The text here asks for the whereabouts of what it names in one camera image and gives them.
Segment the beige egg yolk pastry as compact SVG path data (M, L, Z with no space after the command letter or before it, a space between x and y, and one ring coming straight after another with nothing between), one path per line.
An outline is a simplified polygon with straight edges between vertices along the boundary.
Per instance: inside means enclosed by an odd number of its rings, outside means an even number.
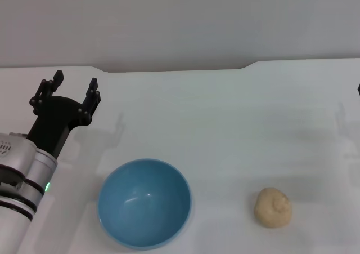
M293 215L292 203L276 188L262 189L256 199L254 216L267 228L281 228L288 225Z

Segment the blue ceramic bowl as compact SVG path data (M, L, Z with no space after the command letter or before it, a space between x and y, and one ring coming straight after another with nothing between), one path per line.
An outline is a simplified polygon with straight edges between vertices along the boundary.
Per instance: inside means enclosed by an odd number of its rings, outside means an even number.
M136 159L105 179L97 216L105 233L124 247L160 248L186 226L192 211L188 181L171 164Z

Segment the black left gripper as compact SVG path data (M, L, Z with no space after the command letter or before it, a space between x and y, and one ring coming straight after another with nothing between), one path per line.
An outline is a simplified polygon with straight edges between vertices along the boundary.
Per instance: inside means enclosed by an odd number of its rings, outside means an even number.
M26 138L54 158L58 158L71 130L91 123L101 101L96 78L92 78L83 103L67 97L52 96L63 80L62 70L57 70L53 79L41 81L29 101L37 119Z

